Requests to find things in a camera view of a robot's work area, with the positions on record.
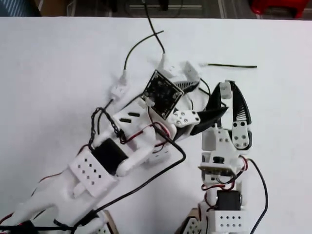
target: white connector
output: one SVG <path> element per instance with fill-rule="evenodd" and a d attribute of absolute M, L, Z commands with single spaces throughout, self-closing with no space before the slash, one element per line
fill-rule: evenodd
<path fill-rule="evenodd" d="M 111 89 L 111 99 L 119 100 L 121 99 L 129 90 L 128 80 L 127 80 L 127 70 L 123 70 L 120 79 L 117 84 Z"/>
<path fill-rule="evenodd" d="M 157 67 L 157 70 L 166 78 L 173 78 L 179 75 L 179 65 L 170 62 L 166 54 L 162 54 L 161 61 Z"/>

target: black circuit board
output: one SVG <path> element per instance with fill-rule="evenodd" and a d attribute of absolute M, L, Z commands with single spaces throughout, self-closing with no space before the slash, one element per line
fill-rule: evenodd
<path fill-rule="evenodd" d="M 152 109 L 163 119 L 167 119 L 183 95 L 184 93 L 180 88 L 155 70 L 141 98 L 144 101 L 149 98 L 154 102 Z"/>

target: black cable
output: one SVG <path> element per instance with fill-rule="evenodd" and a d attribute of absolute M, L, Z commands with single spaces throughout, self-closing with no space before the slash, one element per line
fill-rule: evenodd
<path fill-rule="evenodd" d="M 209 93 L 207 93 L 205 90 L 203 90 L 202 88 L 198 88 L 200 91 L 202 91 L 204 94 L 206 94 L 206 95 L 208 95 L 208 96 L 211 96 L 211 94 L 209 94 Z"/>
<path fill-rule="evenodd" d="M 163 32 L 164 32 L 164 31 L 162 30 L 162 31 L 157 32 L 157 33 L 155 33 L 155 34 L 149 35 L 148 37 L 146 37 L 146 38 L 140 40 L 137 44 L 135 44 L 135 45 L 131 48 L 131 50 L 129 51 L 129 53 L 128 53 L 128 55 L 127 55 L 127 58 L 126 58 L 126 60 L 125 60 L 125 64 L 124 64 L 124 66 L 123 66 L 123 69 L 124 69 L 124 70 L 127 69 L 128 58 L 129 58 L 131 52 L 132 52 L 138 45 L 140 45 L 140 44 L 141 44 L 142 42 L 144 42 L 145 40 L 147 40 L 147 39 L 153 37 L 154 35 L 157 35 L 157 34 L 160 34 L 160 33 L 163 33 Z"/>
<path fill-rule="evenodd" d="M 194 109 L 194 103 L 192 101 L 192 99 L 190 99 L 190 102 L 191 102 L 191 107 L 192 107 L 192 110 Z"/>
<path fill-rule="evenodd" d="M 219 63 L 208 63 L 207 65 L 218 66 L 218 67 L 257 68 L 257 66 L 230 65 L 230 64 L 219 64 Z"/>
<path fill-rule="evenodd" d="M 172 18 L 178 18 L 180 15 L 181 15 L 181 11 L 182 11 L 182 8 L 183 8 L 183 0 L 181 0 L 181 5 L 180 5 L 180 8 L 178 9 L 178 12 L 175 16 L 173 16 Z"/>
<path fill-rule="evenodd" d="M 134 100 L 136 100 L 139 96 L 141 96 L 142 93 L 136 95 L 133 99 L 131 99 L 124 107 L 123 109 L 125 109 L 127 106 L 129 106 L 132 102 L 134 102 Z"/>
<path fill-rule="evenodd" d="M 161 43 L 161 41 L 160 41 L 158 35 L 157 35 L 156 32 L 155 32 L 155 29 L 154 29 L 154 27 L 153 27 L 153 24 L 152 24 L 150 15 L 149 15 L 149 13 L 148 13 L 148 8 L 147 8 L 147 4 L 146 4 L 145 0 L 142 0 L 142 3 L 143 3 L 143 5 L 144 5 L 145 14 L 146 14 L 146 17 L 147 17 L 148 22 L 149 22 L 149 24 L 150 24 L 150 27 L 151 27 L 151 29 L 152 29 L 152 31 L 153 31 L 153 34 L 155 35 L 155 37 L 156 37 L 156 39 L 157 39 L 159 45 L 161 46 L 161 49 L 162 49 L 163 54 L 165 54 L 165 48 L 164 48 L 164 46 L 162 45 L 162 43 Z"/>
<path fill-rule="evenodd" d="M 266 213 L 267 210 L 268 210 L 268 206 L 269 206 L 269 196 L 268 196 L 267 185 L 266 185 L 266 183 L 265 183 L 265 180 L 264 180 L 264 178 L 263 178 L 263 175 L 262 175 L 260 169 L 258 168 L 257 164 L 256 164 L 252 159 L 250 159 L 250 158 L 248 158 L 247 161 L 251 162 L 251 163 L 254 165 L 255 169 L 257 170 L 257 172 L 258 172 L 258 174 L 259 174 L 259 176 L 260 176 L 260 178 L 261 178 L 261 181 L 262 181 L 262 184 L 263 184 L 263 188 L 264 188 L 264 194 L 265 194 L 265 207 L 264 207 L 264 210 L 263 210 L 263 212 L 261 213 L 261 215 L 260 215 L 259 219 L 257 220 L 257 222 L 255 223 L 255 225 L 253 226 L 253 229 L 252 229 L 251 232 L 250 232 L 250 234 L 254 234 L 256 228 L 258 227 L 258 225 L 259 225 L 259 223 L 261 222 L 263 216 L 265 215 L 265 213 Z"/>
<path fill-rule="evenodd" d="M 164 148 L 164 147 L 165 147 L 165 144 L 163 144 L 163 145 L 161 146 L 160 150 L 154 151 L 154 152 L 153 152 L 153 154 L 157 154 L 157 153 L 159 153 L 160 151 L 162 151 L 162 150 L 163 150 L 163 148 Z"/>
<path fill-rule="evenodd" d="M 103 110 L 101 110 L 101 112 L 99 113 L 99 116 L 97 118 L 97 134 L 99 135 L 100 131 L 100 121 L 101 121 L 101 118 L 102 118 L 102 114 L 103 114 L 103 111 L 106 111 L 106 109 L 110 106 L 110 104 L 113 102 L 114 100 L 111 99 L 108 104 L 103 108 Z"/>
<path fill-rule="evenodd" d="M 130 13 L 130 12 L 128 11 L 128 9 L 127 9 L 127 4 L 128 4 L 128 2 L 129 2 L 129 0 L 126 0 L 126 1 L 124 2 L 124 4 L 123 4 L 123 10 L 124 10 L 124 12 L 125 12 L 129 17 L 133 18 L 133 17 L 135 17 L 135 16 L 131 15 L 131 13 Z M 176 15 L 175 15 L 175 16 L 172 16 L 172 17 L 168 17 L 168 18 L 178 18 L 178 17 L 181 15 L 181 11 L 182 11 L 183 5 L 184 5 L 184 0 L 181 0 L 181 4 L 180 4 L 180 7 L 179 7 L 179 9 L 178 9 Z"/>
<path fill-rule="evenodd" d="M 208 95 L 211 95 L 210 87 L 209 87 L 209 85 L 207 84 L 207 82 L 204 81 L 202 78 L 200 78 L 200 81 L 203 82 L 204 85 L 207 87 L 207 89 L 208 89 Z"/>
<path fill-rule="evenodd" d="M 172 144 L 177 150 L 179 150 L 181 152 L 181 154 L 183 155 L 182 159 L 176 161 L 175 163 L 171 164 L 170 166 L 166 167 L 165 169 L 163 169 L 162 171 L 158 172 L 156 175 L 152 176 L 151 178 L 149 178 L 147 181 L 145 181 L 143 184 L 141 184 L 140 186 L 138 186 L 137 188 L 131 190 L 130 192 L 127 192 L 126 194 L 110 201 L 109 203 L 97 208 L 96 210 L 90 212 L 88 214 L 89 217 L 93 217 L 97 212 L 100 212 L 101 210 L 104 210 L 105 208 L 115 204 L 116 202 L 136 193 L 137 191 L 139 191 L 140 189 L 144 188 L 146 185 L 148 185 L 149 183 L 151 183 L 153 180 L 155 180 L 156 178 L 158 178 L 159 176 L 161 176 L 162 174 L 164 174 L 165 172 L 169 171 L 170 169 L 172 169 L 173 167 L 179 165 L 180 163 L 182 163 L 183 161 L 185 161 L 186 159 L 186 154 L 183 151 L 183 149 L 177 145 L 174 141 L 172 141 L 169 137 L 167 137 L 167 135 L 163 132 L 163 130 L 159 129 L 158 127 L 156 127 L 156 125 L 154 123 L 152 123 L 155 131 L 161 135 L 165 140 L 167 140 L 170 144 Z M 71 234 L 75 233 L 75 230 L 77 229 L 77 227 L 81 224 L 81 222 L 79 221 L 78 223 L 76 223 L 71 231 Z"/>

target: white table surface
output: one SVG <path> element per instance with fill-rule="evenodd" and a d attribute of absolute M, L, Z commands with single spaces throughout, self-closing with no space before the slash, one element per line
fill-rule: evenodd
<path fill-rule="evenodd" d="M 213 89 L 231 79 L 252 115 L 254 158 L 266 179 L 269 210 L 257 234 L 311 233 L 312 22 L 154 19 L 168 56 L 258 65 L 208 67 Z M 28 199 L 38 180 L 63 170 L 89 139 L 90 115 L 107 102 L 132 45 L 151 34 L 146 19 L 0 19 L 0 215 Z M 131 55 L 129 97 L 139 93 L 161 58 L 155 39 Z M 121 234 L 173 233 L 202 200 L 201 136 L 180 143 L 187 160 L 138 193 L 112 205 Z M 167 164 L 180 158 L 172 149 Z M 102 204 L 144 182 L 164 165 L 138 169 Z M 250 166 L 250 228 L 264 207 L 263 187 Z"/>

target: red chair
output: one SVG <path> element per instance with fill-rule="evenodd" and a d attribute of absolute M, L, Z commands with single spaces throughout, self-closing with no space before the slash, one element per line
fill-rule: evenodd
<path fill-rule="evenodd" d="M 295 18 L 300 18 L 309 0 L 253 0 L 251 9 L 254 13 L 262 15 L 270 6 L 282 6 L 297 10 Z"/>

